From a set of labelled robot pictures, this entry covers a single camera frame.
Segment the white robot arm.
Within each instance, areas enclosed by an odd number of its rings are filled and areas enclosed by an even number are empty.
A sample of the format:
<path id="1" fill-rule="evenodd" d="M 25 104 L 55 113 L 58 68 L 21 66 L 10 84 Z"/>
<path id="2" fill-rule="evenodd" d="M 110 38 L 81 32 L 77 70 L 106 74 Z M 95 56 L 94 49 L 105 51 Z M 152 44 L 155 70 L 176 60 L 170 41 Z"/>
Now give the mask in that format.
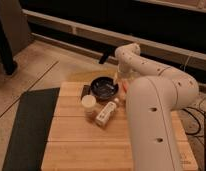
<path id="1" fill-rule="evenodd" d="M 175 67 L 144 58 L 136 43 L 115 50 L 117 75 L 140 76 L 127 88 L 134 171 L 183 171 L 171 112 L 189 106 L 199 94 L 194 77 Z"/>

